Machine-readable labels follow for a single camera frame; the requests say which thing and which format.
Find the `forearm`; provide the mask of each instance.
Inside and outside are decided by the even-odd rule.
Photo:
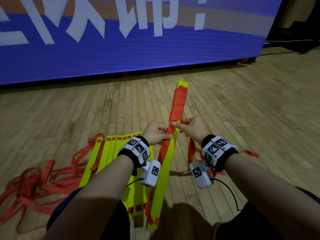
[[[79,191],[43,239],[99,239],[133,168],[129,157],[117,157]]]
[[[314,233],[320,232],[320,205],[290,183],[238,154],[226,161],[225,170],[244,196],[277,229],[278,221],[272,215],[290,219],[294,225]]]

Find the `person's right arm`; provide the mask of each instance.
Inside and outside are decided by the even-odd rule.
[[[211,134],[200,117],[186,119],[188,125],[172,125],[202,144]],[[320,204],[308,195],[239,154],[231,155],[225,171],[243,195],[286,239],[320,239]]]

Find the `black cable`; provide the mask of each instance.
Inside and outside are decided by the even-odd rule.
[[[134,180],[133,182],[131,182],[130,184],[128,184],[126,187],[128,187],[129,185],[131,185],[131,184],[133,184],[133,183],[135,183],[135,182],[137,182],[137,181],[139,181],[139,180],[144,180],[144,178],[142,177],[142,178],[136,179],[136,180]]]
[[[230,190],[230,192],[232,193],[232,196],[233,196],[234,201],[235,201],[235,205],[236,205],[236,207],[237,207],[237,211],[241,211],[240,209],[238,209],[238,202],[237,202],[236,197],[235,197],[235,195],[233,194],[232,190],[229,188],[229,186],[226,185],[226,184],[225,184],[224,182],[222,182],[221,180],[218,180],[218,179],[216,179],[216,178],[211,178],[210,180],[211,180],[211,181],[215,180],[215,181],[219,181],[219,182],[223,183],[223,184],[228,188],[228,190]]]

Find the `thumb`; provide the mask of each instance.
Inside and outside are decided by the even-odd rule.
[[[172,134],[162,134],[162,141],[163,140],[171,140],[173,138]]]
[[[182,130],[182,131],[185,131],[186,126],[187,126],[187,125],[185,125],[185,124],[181,124],[181,123],[176,122],[176,121],[172,122],[172,125],[173,125],[174,127],[178,128],[178,129]]]

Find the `person's left arm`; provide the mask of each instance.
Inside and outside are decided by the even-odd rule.
[[[172,138],[167,128],[151,122],[142,136],[150,146]],[[87,183],[55,220],[43,240],[100,239],[134,169],[132,160],[119,155]]]

